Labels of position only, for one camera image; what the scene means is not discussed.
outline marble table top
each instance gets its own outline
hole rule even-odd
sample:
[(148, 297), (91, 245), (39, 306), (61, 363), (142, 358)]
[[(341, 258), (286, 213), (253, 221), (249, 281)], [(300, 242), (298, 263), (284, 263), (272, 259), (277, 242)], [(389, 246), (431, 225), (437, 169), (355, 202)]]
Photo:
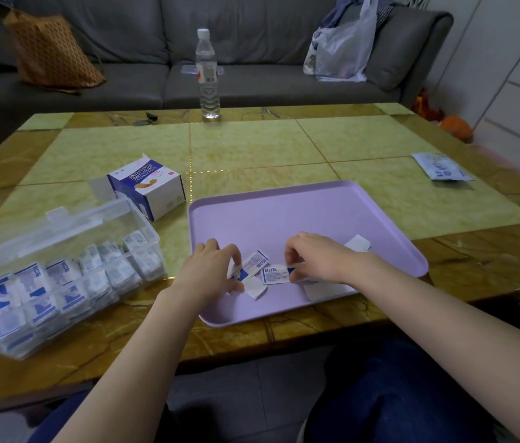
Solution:
[[(154, 223), (170, 276), (190, 253), (195, 199), (348, 179), (430, 263), (428, 280), (464, 301), (520, 291), (520, 175), (399, 104), (36, 114), (0, 146), (0, 230), (60, 206), (96, 205), (86, 180), (146, 153), (179, 171), (187, 202)], [(441, 152), (476, 178), (431, 182), (410, 156)], [(76, 325), (24, 361), (0, 356), (0, 401), (100, 377), (171, 279)], [(198, 320), (182, 361), (228, 360), (325, 331), (386, 320), (361, 295), (226, 328)]]

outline water bottle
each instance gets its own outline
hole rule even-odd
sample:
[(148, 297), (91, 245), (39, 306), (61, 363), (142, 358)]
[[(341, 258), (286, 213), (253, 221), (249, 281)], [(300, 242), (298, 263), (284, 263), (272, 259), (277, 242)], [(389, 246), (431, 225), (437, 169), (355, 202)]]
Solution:
[(218, 118), (219, 81), (217, 79), (217, 58), (211, 45), (208, 29), (198, 29), (198, 45), (196, 46), (196, 76), (200, 91), (200, 110), (205, 118)]

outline plastic bag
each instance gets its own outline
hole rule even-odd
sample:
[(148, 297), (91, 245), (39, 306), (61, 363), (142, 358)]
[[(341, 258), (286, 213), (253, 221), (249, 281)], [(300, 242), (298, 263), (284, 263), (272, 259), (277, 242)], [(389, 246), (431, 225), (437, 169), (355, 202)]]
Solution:
[(360, 9), (360, 17), (356, 21), (336, 28), (323, 28), (316, 31), (316, 34), (320, 33), (315, 39), (317, 79), (332, 82), (366, 81), (363, 72), (373, 50), (378, 1), (365, 0)]

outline finger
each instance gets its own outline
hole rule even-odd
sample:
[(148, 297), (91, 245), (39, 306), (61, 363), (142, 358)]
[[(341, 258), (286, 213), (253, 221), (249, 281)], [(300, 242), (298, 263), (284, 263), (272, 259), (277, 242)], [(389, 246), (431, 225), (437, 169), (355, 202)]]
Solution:
[(307, 274), (306, 270), (307, 266), (305, 264), (301, 264), (300, 266), (296, 267), (295, 270), (291, 272), (291, 275), (289, 275), (289, 281), (291, 283), (297, 283), (307, 278), (309, 275)]
[(237, 280), (227, 280), (227, 292), (243, 292), (243, 283)]
[(287, 265), (298, 263), (301, 259), (299, 252), (297, 251), (297, 245), (299, 238), (293, 236), (286, 240), (285, 244), (285, 262)]
[(217, 239), (211, 238), (207, 241), (207, 244), (205, 245), (205, 249), (209, 250), (219, 250), (219, 243), (217, 242)]
[(242, 253), (239, 251), (237, 245), (229, 244), (221, 251), (229, 255), (230, 258), (233, 258), (236, 266), (240, 266), (242, 264)]

